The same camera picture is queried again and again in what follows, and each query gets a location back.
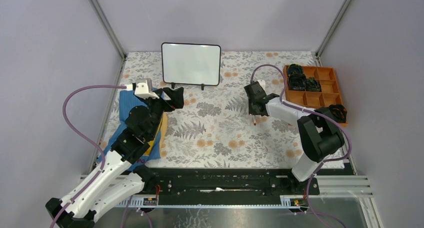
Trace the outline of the black framed whiteboard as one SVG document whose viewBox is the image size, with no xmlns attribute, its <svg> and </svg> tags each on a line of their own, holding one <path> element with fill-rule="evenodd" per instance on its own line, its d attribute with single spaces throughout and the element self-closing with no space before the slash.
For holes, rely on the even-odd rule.
<svg viewBox="0 0 424 228">
<path fill-rule="evenodd" d="M 222 48 L 217 44 L 161 44 L 162 79 L 169 84 L 218 86 Z"/>
</svg>

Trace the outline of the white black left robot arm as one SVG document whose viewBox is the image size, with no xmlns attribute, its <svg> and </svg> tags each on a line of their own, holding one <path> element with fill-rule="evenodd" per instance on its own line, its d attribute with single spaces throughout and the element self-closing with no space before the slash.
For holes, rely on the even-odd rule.
<svg viewBox="0 0 424 228">
<path fill-rule="evenodd" d="M 112 185 L 112 182 L 153 146 L 164 126 L 165 113 L 182 109 L 185 104 L 182 87 L 151 90 L 145 82 L 113 86 L 114 89 L 131 91 L 144 105 L 135 106 L 129 111 L 126 128 L 105 153 L 67 117 L 69 100 L 81 91 L 94 88 L 93 85 L 86 86 L 72 92 L 63 103 L 62 114 L 71 129 L 99 150 L 101 163 L 67 195 L 60 199 L 51 198 L 46 203 L 45 207 L 52 218 L 51 227 L 92 228 L 103 215 L 126 198 L 139 192 L 152 192 L 155 188 L 154 174 L 145 165 L 134 168 L 120 183 Z"/>
</svg>

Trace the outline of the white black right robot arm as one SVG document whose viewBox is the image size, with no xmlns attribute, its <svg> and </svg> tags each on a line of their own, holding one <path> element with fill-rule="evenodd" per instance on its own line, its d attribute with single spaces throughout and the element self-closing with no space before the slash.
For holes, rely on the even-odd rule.
<svg viewBox="0 0 424 228">
<path fill-rule="evenodd" d="M 266 94 L 259 82 L 244 87 L 248 98 L 248 113 L 268 116 L 287 122 L 298 129 L 303 155 L 291 169 L 287 188 L 293 194 L 301 193 L 306 180 L 316 172 L 324 159 L 344 146 L 340 125 L 332 118 L 329 109 L 311 109 L 288 102 L 279 95 Z"/>
</svg>

